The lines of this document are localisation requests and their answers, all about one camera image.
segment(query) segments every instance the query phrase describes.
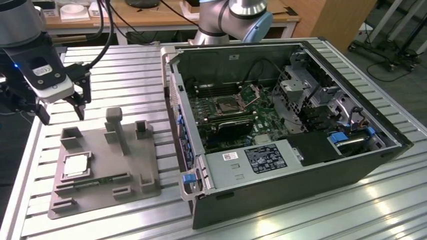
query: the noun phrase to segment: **aluminum extrusion table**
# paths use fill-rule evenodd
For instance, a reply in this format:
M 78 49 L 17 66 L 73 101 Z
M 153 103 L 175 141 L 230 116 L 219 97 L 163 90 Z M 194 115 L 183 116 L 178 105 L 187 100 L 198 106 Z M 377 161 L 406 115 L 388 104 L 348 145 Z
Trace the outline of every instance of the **aluminum extrusion table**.
M 73 106 L 49 106 L 50 126 L 35 120 L 19 168 L 0 239 L 396 239 L 427 236 L 427 129 L 357 69 L 337 49 L 304 38 L 338 68 L 416 146 L 360 183 L 193 230 L 181 198 L 179 165 L 166 111 L 161 46 L 113 46 L 93 69 L 93 103 L 86 121 Z M 90 62 L 102 47 L 70 48 L 65 62 Z M 149 120 L 155 129 L 162 195 L 91 212 L 49 219 L 62 128 L 105 126 L 106 108 L 121 106 L 123 123 Z

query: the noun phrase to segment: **white label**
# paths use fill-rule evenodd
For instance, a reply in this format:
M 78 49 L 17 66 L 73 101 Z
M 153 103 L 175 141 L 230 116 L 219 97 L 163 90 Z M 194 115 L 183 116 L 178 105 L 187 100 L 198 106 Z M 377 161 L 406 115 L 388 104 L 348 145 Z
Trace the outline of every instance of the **white label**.
M 240 60 L 240 54 L 238 55 L 230 55 L 229 60 Z
M 222 157 L 225 158 L 225 161 L 233 160 L 233 159 L 238 159 L 238 153 L 237 152 L 230 152 L 222 155 Z
M 54 69 L 53 69 L 51 65 L 45 65 L 45 66 L 38 67 L 33 70 L 34 74 L 39 77 L 51 73 L 53 71 L 54 71 Z

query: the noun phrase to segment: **wooden table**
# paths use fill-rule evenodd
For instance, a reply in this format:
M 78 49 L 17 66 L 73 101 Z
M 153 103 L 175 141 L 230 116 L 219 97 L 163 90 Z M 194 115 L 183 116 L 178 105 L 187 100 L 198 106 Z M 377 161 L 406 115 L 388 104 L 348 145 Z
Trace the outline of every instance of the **wooden table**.
M 166 3 L 182 13 L 179 0 L 166 0 Z M 118 11 L 119 15 L 133 25 L 133 27 L 142 32 L 150 31 L 177 31 L 177 30 L 197 30 L 198 27 L 193 25 L 186 19 L 177 15 L 163 4 L 159 7 L 139 10 L 126 4 L 125 0 L 113 0 L 113 7 Z M 301 21 L 301 17 L 290 15 L 288 12 L 274 14 L 273 27 L 282 27 L 282 38 L 292 38 L 297 23 Z M 99 30 L 101 19 L 93 17 L 90 21 L 66 22 L 62 23 L 59 17 L 46 18 L 46 28 L 51 35 L 66 34 L 90 34 Z M 114 15 L 114 22 L 119 26 L 121 31 L 126 34 L 134 30 L 127 24 Z M 110 31 L 109 24 L 105 26 L 103 32 Z M 127 45 L 129 40 L 122 34 L 117 34 L 118 42 L 121 45 Z

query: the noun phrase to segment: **circuit board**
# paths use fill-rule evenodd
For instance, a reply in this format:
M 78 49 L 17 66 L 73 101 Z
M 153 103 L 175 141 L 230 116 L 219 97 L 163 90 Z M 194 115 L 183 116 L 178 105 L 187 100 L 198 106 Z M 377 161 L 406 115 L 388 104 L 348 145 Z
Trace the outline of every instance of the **circuit board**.
M 190 105 L 206 153 L 277 141 L 289 135 L 268 88 L 246 84 L 238 94 L 193 97 Z

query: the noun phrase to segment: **barcode label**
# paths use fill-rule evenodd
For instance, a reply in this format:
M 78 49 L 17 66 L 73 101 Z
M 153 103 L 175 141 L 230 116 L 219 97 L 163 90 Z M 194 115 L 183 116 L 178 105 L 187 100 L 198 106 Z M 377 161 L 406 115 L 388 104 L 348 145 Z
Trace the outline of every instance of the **barcode label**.
M 33 70 L 34 74 L 39 77 L 51 73 L 53 71 L 54 71 L 54 69 L 53 69 L 51 65 L 45 65 L 45 66 L 38 67 Z
M 225 161 L 233 160 L 233 159 L 238 159 L 238 153 L 237 152 L 230 152 L 222 155 L 222 157 L 225 158 Z

